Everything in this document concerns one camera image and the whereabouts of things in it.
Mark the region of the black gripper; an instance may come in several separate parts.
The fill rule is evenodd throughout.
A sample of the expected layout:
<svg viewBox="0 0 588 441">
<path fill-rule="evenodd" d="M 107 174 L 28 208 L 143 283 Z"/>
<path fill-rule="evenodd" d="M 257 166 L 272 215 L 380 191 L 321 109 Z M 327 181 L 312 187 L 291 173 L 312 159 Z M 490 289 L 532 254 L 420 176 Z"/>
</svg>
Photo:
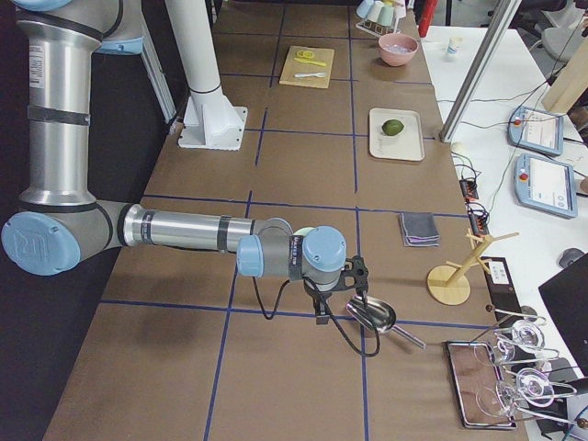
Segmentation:
<svg viewBox="0 0 588 441">
<path fill-rule="evenodd" d="M 357 308 L 363 306 L 364 312 L 369 317 L 368 311 L 368 269 L 365 265 L 364 258 L 360 255 L 355 255 L 345 259 L 344 269 L 340 276 L 331 288 L 332 292 L 347 291 L 353 289 L 356 294 L 354 296 L 354 304 Z"/>
</svg>

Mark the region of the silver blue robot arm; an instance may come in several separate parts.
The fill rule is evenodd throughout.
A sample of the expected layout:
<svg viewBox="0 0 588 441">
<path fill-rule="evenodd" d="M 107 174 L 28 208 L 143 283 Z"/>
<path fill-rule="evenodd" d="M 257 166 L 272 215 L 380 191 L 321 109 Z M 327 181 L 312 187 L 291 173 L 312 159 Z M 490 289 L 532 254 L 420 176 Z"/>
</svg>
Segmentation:
<svg viewBox="0 0 588 441">
<path fill-rule="evenodd" d="M 328 298 L 353 290 L 365 301 L 368 270 L 330 226 L 293 231 L 279 218 L 248 220 L 145 209 L 97 199 L 87 187 L 91 58 L 138 54 L 144 21 L 138 1 L 18 1 L 28 36 L 30 179 L 2 245 L 39 276 L 70 270 L 107 249 L 152 244 L 231 253 L 241 275 L 301 281 L 318 323 L 333 318 Z"/>
</svg>

